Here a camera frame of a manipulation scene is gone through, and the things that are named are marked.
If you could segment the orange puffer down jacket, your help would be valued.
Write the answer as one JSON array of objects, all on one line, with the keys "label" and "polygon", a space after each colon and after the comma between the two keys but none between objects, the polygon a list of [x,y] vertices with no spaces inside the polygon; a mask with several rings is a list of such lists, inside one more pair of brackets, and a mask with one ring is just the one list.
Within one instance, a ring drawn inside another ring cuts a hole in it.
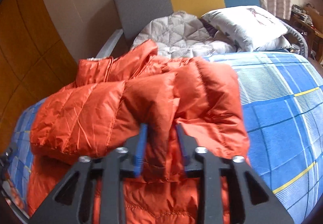
[{"label": "orange puffer down jacket", "polygon": [[168,59],[145,41],[118,59],[81,60],[49,96],[30,132],[27,211],[34,214],[81,155],[103,157],[149,126],[142,176],[124,182],[128,223],[195,223],[198,179],[183,174],[175,127],[216,156],[246,156],[238,78],[225,64]]}]

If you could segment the blue plaid bed sheet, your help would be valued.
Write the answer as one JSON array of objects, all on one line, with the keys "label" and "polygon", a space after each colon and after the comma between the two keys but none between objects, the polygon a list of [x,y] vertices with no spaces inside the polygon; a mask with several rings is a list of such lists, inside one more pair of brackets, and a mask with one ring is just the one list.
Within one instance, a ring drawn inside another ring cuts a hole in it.
[{"label": "blue plaid bed sheet", "polygon": [[[307,59],[291,53],[232,53],[204,60],[236,73],[249,139],[243,157],[294,223],[302,223],[322,196],[322,77]],[[18,151],[10,180],[26,211],[34,158],[29,137],[45,100],[22,113],[13,134]]]}]

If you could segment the grey padded baby nest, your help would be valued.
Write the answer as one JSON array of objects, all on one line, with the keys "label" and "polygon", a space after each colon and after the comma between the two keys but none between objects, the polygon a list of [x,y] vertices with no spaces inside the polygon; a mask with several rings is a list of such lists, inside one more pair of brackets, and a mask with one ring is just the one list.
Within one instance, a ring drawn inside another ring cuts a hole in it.
[{"label": "grey padded baby nest", "polygon": [[293,35],[293,37],[298,41],[298,45],[299,45],[299,53],[298,54],[307,59],[309,49],[308,49],[307,41],[305,40],[303,35],[300,32],[298,32],[296,29],[294,29],[292,26],[290,26],[289,24],[284,22],[284,20],[282,20],[280,18],[278,18],[278,19],[287,28],[287,33]]}]

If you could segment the white printed pillow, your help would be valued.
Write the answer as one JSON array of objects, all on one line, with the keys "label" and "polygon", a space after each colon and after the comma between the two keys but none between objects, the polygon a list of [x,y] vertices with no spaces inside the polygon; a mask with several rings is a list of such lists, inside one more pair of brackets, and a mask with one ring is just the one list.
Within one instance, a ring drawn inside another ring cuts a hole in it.
[{"label": "white printed pillow", "polygon": [[238,6],[209,11],[201,17],[226,35],[243,52],[290,49],[284,23],[267,10]]}]

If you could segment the beige quilted jacket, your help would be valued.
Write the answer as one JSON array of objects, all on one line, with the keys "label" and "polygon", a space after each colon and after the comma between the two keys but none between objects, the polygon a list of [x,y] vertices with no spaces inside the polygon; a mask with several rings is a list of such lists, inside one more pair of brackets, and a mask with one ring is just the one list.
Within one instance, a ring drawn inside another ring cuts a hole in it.
[{"label": "beige quilted jacket", "polygon": [[156,43],[158,55],[169,59],[237,51],[234,43],[221,31],[183,11],[152,20],[134,39],[132,48],[149,39]]}]

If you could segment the wooden desk with clutter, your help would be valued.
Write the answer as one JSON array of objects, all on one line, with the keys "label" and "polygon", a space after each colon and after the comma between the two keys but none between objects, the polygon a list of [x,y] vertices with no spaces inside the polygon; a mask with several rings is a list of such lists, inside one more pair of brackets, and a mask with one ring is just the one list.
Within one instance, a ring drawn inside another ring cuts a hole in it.
[{"label": "wooden desk with clutter", "polygon": [[308,45],[308,56],[322,65],[322,14],[310,3],[292,6],[291,22],[299,29]]}]

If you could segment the white bed side rail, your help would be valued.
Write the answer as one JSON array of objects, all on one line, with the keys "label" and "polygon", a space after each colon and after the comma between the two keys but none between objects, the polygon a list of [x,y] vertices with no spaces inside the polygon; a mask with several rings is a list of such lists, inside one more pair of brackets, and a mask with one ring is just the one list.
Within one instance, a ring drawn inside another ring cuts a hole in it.
[{"label": "white bed side rail", "polygon": [[115,30],[115,32],[113,32],[113,34],[106,41],[104,46],[100,49],[96,58],[102,59],[102,58],[109,57],[112,54],[113,50],[115,49],[117,43],[121,39],[123,33],[124,33],[123,29]]}]

